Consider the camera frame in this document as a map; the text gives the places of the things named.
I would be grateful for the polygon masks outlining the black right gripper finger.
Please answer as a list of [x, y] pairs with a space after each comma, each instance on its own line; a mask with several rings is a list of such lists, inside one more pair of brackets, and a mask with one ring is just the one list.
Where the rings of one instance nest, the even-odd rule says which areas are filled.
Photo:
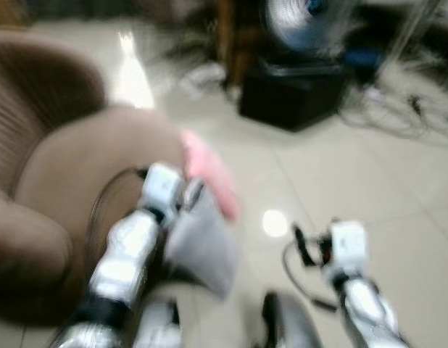
[[294, 242], [296, 242], [296, 249], [303, 266], [314, 266], [315, 262], [307, 251], [307, 239], [302, 228], [299, 225], [292, 225], [291, 229], [293, 229]]

